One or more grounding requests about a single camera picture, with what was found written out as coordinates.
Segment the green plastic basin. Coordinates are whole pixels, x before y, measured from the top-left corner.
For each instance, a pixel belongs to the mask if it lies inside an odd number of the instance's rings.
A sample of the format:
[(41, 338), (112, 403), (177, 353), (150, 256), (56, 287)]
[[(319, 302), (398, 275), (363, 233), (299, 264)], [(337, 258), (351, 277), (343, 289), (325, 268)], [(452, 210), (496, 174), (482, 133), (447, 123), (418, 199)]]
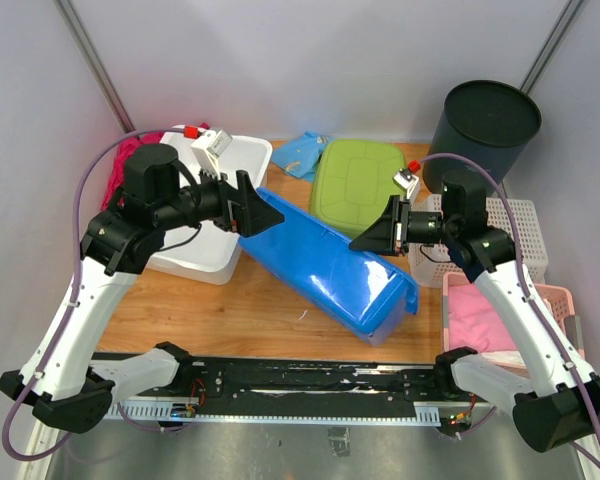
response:
[(353, 239), (380, 217), (390, 196), (402, 193), (393, 177), (405, 166), (393, 144), (334, 140), (318, 162), (309, 213)]

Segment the large dark blue cylindrical container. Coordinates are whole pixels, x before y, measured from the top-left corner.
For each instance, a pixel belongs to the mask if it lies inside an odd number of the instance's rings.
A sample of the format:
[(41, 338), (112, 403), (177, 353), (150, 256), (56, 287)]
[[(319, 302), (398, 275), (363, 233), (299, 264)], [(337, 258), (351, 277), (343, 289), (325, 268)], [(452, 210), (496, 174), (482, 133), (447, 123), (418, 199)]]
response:
[(502, 82), (472, 80), (447, 94), (429, 153), (467, 157), (501, 183), (541, 125), (527, 94)]

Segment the white perforated plastic basket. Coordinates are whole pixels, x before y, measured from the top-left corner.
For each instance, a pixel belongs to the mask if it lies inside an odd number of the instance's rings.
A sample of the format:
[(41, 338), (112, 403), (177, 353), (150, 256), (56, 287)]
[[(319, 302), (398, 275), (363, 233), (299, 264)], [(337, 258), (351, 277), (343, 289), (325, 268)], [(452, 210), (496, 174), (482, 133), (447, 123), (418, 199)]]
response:
[[(518, 230), (523, 263), (535, 283), (544, 280), (549, 259), (544, 244), (536, 209), (530, 200), (509, 199), (508, 204), (513, 213)], [(486, 210), (488, 224), (506, 231), (513, 236), (506, 209), (500, 198), (487, 198)], [(444, 245), (422, 247), (419, 243), (411, 244), (408, 262), (412, 277), (420, 286), (441, 288), (443, 277), (447, 273), (464, 272), (453, 264)]]

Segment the blue plastic bin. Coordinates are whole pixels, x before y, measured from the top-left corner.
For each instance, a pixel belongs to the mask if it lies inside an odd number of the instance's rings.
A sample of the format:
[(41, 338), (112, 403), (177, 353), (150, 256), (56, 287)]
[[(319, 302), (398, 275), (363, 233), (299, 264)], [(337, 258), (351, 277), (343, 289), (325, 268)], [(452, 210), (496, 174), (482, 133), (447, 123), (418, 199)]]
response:
[(407, 272), (350, 250), (348, 237), (271, 190), (257, 192), (284, 221), (239, 244), (275, 278), (373, 346), (418, 313), (420, 289)]

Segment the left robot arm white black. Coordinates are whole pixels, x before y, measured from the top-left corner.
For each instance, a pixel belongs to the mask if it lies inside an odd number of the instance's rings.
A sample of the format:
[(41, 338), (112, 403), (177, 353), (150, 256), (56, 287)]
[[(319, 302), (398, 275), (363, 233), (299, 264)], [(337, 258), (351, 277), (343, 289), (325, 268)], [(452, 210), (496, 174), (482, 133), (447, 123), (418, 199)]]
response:
[(194, 383), (193, 358), (172, 343), (112, 364), (94, 363), (92, 355), (168, 231), (210, 221), (251, 237), (283, 222), (247, 172), (237, 171), (236, 181), (231, 185), (206, 173), (192, 177), (170, 145), (139, 147), (125, 164), (122, 187), (79, 242), (65, 306), (39, 351), (20, 370), (2, 374), (0, 391), (31, 406), (45, 425), (74, 434), (95, 427), (112, 405), (152, 388), (187, 393)]

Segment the white plastic tub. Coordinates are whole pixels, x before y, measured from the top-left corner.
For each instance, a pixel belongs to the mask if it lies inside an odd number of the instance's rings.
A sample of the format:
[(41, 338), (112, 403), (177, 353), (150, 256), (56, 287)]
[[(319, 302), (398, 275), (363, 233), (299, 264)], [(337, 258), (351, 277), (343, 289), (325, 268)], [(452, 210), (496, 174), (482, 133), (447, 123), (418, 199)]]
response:
[[(237, 186), (236, 172), (244, 170), (254, 187), (267, 182), (267, 169), (273, 152), (267, 140), (234, 135), (219, 156), (219, 170), (232, 187)], [(212, 222), (201, 224), (201, 231), (182, 227), (166, 233), (166, 252), (149, 259), (151, 270), (215, 285), (227, 283), (241, 254), (238, 236), (216, 228)]]

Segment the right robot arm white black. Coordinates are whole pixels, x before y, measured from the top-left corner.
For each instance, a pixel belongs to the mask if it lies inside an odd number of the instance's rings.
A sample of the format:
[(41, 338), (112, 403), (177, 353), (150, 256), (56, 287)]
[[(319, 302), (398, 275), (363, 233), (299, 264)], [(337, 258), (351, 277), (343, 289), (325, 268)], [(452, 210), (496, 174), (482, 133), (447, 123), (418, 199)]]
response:
[(527, 370), (521, 377), (474, 349), (437, 356), (433, 387), (446, 400), (473, 393), (509, 414), (537, 452), (600, 430), (600, 376), (579, 354), (518, 262), (514, 233), (489, 225), (483, 181), (470, 170), (443, 177), (441, 209), (415, 211), (390, 197), (382, 215), (349, 244), (354, 251), (403, 254), (412, 244), (442, 244), (452, 262), (489, 301)]

